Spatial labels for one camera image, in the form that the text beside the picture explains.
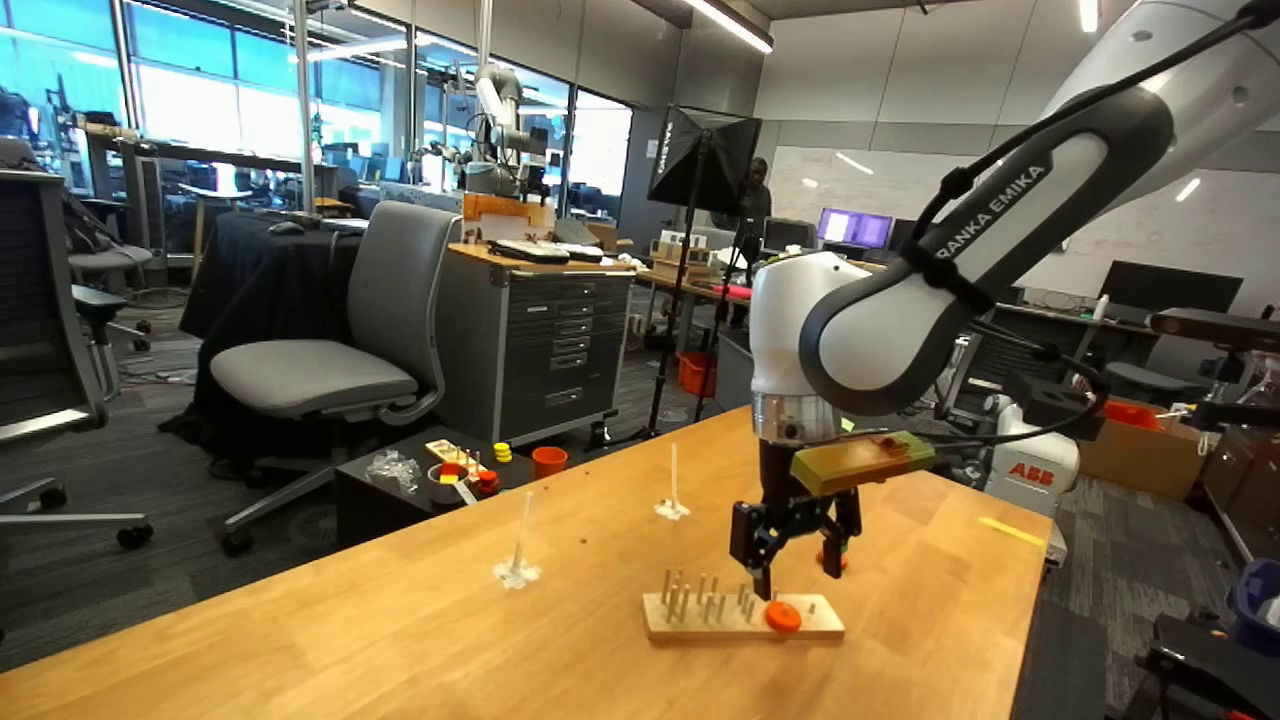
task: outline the cardboard box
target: cardboard box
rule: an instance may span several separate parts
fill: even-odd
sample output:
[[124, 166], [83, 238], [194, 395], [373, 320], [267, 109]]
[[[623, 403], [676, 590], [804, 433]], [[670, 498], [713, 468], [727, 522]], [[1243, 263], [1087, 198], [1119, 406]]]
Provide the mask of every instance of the cardboard box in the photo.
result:
[[1079, 477], [1166, 498], [1191, 495], [1199, 462], [1199, 433], [1189, 424], [1134, 429], [1103, 420], [1097, 438], [1079, 438]]

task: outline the wooden tabletop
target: wooden tabletop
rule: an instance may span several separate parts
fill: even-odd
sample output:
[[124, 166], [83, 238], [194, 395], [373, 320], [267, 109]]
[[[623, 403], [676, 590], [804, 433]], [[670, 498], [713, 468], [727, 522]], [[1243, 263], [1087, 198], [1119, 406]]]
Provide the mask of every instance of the wooden tabletop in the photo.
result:
[[[687, 518], [651, 502], [680, 447]], [[505, 590], [525, 557], [544, 578]], [[1007, 714], [1048, 518], [924, 472], [864, 492], [851, 570], [817, 535], [774, 590], [824, 590], [840, 638], [651, 643], [665, 570], [739, 578], [727, 502], [755, 495], [747, 412], [80, 643], [0, 675], [16, 714]]]

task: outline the cable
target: cable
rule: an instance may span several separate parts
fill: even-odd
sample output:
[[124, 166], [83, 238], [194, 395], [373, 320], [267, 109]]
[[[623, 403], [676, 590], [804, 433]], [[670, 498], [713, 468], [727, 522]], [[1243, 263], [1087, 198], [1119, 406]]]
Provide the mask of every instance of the cable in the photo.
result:
[[1044, 424], [1044, 429], [1030, 429], [1030, 433], [1013, 433], [1013, 434], [971, 434], [971, 433], [959, 429], [965, 438], [955, 438], [955, 434], [924, 434], [924, 433], [921, 433], [924, 438], [935, 444], [935, 450], [965, 450], [965, 447], [969, 447], [969, 450], [979, 450], [979, 447], [996, 447], [996, 444], [1020, 444], [1020, 438], [1030, 438], [1030, 434], [1051, 434], [1051, 433], [1065, 433], [1065, 429], [1072, 429], [1072, 424], [1079, 424], [1079, 420], [1087, 420], [1087, 414], [1101, 414], [1101, 406], [1106, 403], [1106, 379], [1103, 379], [1097, 366], [1065, 356], [1065, 350], [1051, 346], [1051, 345], [1037, 345], [1037, 338], [1020, 337], [1020, 330], [1013, 330], [1013, 329], [1001, 329], [1001, 324], [990, 324], [990, 320], [975, 320], [975, 329], [979, 329], [985, 337], [990, 337], [990, 338], [1020, 345], [1020, 346], [1030, 350], [1037, 358], [1056, 358], [1056, 365], [1079, 373], [1079, 376], [1093, 382], [1093, 400], [1087, 400], [1087, 406], [1079, 406], [1079, 412], [1072, 412], [1072, 414], [1065, 414], [1065, 420], [1056, 420], [1056, 424]]

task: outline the wooden block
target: wooden block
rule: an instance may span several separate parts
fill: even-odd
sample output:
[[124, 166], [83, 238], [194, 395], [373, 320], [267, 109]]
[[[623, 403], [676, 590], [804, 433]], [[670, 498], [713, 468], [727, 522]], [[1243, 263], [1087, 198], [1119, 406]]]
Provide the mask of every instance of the wooden block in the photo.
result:
[[645, 590], [645, 625], [651, 638], [759, 638], [759, 637], [843, 637], [843, 619], [828, 595], [795, 590], [780, 595], [799, 611], [795, 632], [764, 625], [764, 599], [739, 603], [739, 590]]
[[791, 477], [810, 495], [847, 492], [854, 482], [878, 482], [899, 472], [931, 462], [931, 444], [910, 433], [854, 434], [843, 444], [820, 444], [791, 456]]

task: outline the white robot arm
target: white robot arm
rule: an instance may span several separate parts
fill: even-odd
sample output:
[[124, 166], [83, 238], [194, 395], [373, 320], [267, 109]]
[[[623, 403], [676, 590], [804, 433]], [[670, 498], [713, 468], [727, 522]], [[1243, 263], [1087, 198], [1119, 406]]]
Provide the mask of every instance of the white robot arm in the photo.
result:
[[795, 450], [840, 438], [840, 412], [915, 403], [955, 337], [1093, 217], [1150, 190], [1280, 109], [1280, 0], [1141, 0], [1082, 55], [1051, 113], [943, 180], [905, 261], [861, 271], [835, 254], [780, 261], [752, 288], [759, 502], [734, 502], [731, 557], [768, 595], [768, 560], [824, 531], [840, 577], [854, 498], [810, 495]]
[[520, 133], [520, 79], [513, 67], [497, 62], [492, 53], [492, 0], [481, 0], [481, 79], [474, 100], [497, 133]]

